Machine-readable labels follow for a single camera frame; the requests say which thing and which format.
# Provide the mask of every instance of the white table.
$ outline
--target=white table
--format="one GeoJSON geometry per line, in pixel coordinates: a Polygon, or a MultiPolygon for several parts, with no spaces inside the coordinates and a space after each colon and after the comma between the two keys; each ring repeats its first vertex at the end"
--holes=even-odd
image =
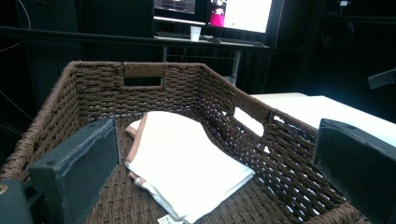
{"type": "Polygon", "coordinates": [[[325,96],[298,92],[252,95],[314,128],[321,119],[334,119],[355,126],[396,147],[396,124],[341,104],[325,96]]]}

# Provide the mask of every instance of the white cup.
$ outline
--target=white cup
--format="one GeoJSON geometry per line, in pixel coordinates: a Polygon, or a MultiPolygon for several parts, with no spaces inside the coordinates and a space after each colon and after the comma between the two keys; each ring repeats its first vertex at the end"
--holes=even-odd
{"type": "Polygon", "coordinates": [[[201,34],[201,27],[198,26],[192,26],[191,27],[191,41],[199,41],[199,35],[201,34]]]}

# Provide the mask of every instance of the folded napkin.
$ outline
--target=folded napkin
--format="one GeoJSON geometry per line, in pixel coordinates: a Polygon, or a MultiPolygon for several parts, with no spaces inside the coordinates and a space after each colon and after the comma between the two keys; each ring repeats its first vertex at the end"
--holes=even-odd
{"type": "Polygon", "coordinates": [[[254,175],[213,145],[192,119],[148,112],[126,131],[134,137],[125,162],[131,177],[177,221],[195,222],[254,175]]]}

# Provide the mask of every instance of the paper label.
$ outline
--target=paper label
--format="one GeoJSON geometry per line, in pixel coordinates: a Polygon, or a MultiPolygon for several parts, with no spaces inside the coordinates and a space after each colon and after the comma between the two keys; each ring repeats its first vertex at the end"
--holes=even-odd
{"type": "Polygon", "coordinates": [[[158,218],[158,223],[160,224],[187,224],[187,222],[176,221],[170,214],[158,218]]]}

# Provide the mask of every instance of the basket bottom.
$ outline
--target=basket bottom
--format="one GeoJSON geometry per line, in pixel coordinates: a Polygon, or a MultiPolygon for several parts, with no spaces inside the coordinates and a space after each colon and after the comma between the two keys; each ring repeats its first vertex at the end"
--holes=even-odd
{"type": "MultiPolygon", "coordinates": [[[[148,192],[134,184],[123,165],[133,142],[124,130],[137,119],[140,118],[118,118],[121,163],[102,189],[86,223],[156,223],[167,214],[148,192]]],[[[290,223],[282,210],[262,193],[258,178],[254,178],[196,223],[290,223]]]]}

